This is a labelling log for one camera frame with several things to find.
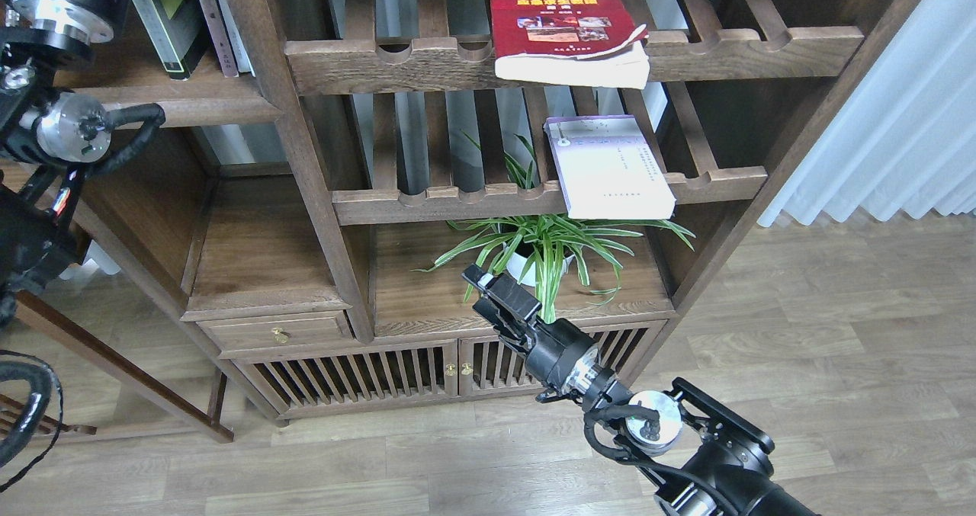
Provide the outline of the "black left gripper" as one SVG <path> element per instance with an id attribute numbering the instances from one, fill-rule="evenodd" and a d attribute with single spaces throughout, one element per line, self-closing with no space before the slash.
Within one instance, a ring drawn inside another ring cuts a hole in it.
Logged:
<path id="1" fill-rule="evenodd" d="M 64 36 L 83 45 L 113 40 L 126 22 L 130 0 L 2 0 L 25 24 L 2 28 L 2 42 Z"/>

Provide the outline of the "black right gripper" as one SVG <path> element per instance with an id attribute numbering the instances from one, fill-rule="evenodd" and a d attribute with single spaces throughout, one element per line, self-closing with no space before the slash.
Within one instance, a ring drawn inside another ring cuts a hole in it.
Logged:
<path id="1" fill-rule="evenodd" d="M 470 264 L 461 276 L 479 293 L 473 309 L 498 332 L 499 341 L 523 357 L 524 367 L 546 387 L 537 402 L 597 402 L 596 343 L 568 319 L 539 321 L 541 302 L 508 273 L 491 275 Z"/>

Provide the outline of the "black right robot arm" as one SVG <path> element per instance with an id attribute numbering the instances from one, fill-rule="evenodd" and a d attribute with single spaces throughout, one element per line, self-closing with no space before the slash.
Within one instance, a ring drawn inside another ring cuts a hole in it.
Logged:
<path id="1" fill-rule="evenodd" d="M 654 482 L 663 513 L 810 514 L 772 481 L 775 445 L 763 430 L 684 378 L 669 391 L 630 391 L 571 321 L 542 322 L 541 302 L 512 276 L 474 264 L 463 276 L 480 294 L 474 310 L 544 385 L 537 400 L 581 405 L 590 447 Z"/>

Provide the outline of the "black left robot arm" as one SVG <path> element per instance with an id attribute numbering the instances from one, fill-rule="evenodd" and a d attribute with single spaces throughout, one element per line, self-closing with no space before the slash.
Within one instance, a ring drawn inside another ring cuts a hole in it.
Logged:
<path id="1" fill-rule="evenodd" d="M 129 0 L 2 0 L 2 158 L 34 165 L 2 188 L 2 324 L 19 293 L 39 294 L 79 253 L 70 230 L 84 183 L 142 152 L 163 126 L 158 104 L 109 111 L 55 85 L 93 62 L 93 45 L 124 27 Z"/>

